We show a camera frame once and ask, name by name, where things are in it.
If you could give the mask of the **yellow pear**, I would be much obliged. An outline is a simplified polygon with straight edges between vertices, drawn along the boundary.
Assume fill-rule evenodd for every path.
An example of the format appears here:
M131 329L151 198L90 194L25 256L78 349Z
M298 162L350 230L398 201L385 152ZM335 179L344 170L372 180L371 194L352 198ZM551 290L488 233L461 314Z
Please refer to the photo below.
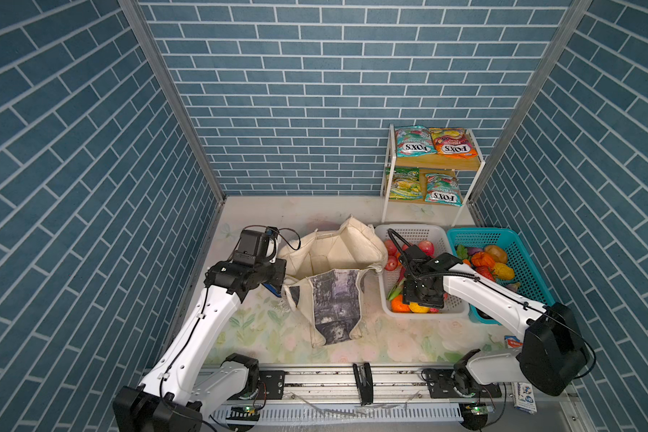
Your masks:
M409 309L410 309L411 312L419 313L419 314L426 314L426 313L430 313L430 311L431 311L430 307L422 306L422 305L420 305L418 303L415 303L415 302L412 302L409 305Z

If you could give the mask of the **cream canvas tote bag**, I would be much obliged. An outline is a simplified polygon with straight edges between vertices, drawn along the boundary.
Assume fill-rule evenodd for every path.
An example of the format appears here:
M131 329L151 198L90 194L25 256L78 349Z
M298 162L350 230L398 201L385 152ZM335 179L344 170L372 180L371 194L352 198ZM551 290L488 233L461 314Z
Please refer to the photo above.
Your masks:
M349 217L337 230L283 247L283 292L289 307L309 322L311 345L326 347L362 337L365 275L383 272L388 252L372 226Z

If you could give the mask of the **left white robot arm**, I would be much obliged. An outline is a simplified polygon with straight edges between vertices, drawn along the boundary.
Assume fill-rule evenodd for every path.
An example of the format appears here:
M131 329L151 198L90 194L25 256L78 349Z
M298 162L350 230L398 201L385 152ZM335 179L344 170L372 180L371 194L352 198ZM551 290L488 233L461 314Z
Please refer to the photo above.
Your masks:
M199 431L225 401L257 391L258 361L243 355L229 356L204 384L196 380L248 294L260 286L281 292L286 262L277 255L280 239L279 228L248 226L228 259L208 268L199 299L167 351L137 386L115 396L120 431Z

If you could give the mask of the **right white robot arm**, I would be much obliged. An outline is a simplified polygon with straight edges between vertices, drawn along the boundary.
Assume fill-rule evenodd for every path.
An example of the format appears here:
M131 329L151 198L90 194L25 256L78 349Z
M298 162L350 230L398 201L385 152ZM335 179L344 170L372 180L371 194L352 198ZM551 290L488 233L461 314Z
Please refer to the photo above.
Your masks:
M487 313L522 344L464 355L454 366L457 392L470 394L492 383L530 383L558 396L595 367L595 352L567 306L527 299L449 253L429 257L412 247L401 253L400 261L406 275L402 292L406 303L439 308L445 295L460 298Z

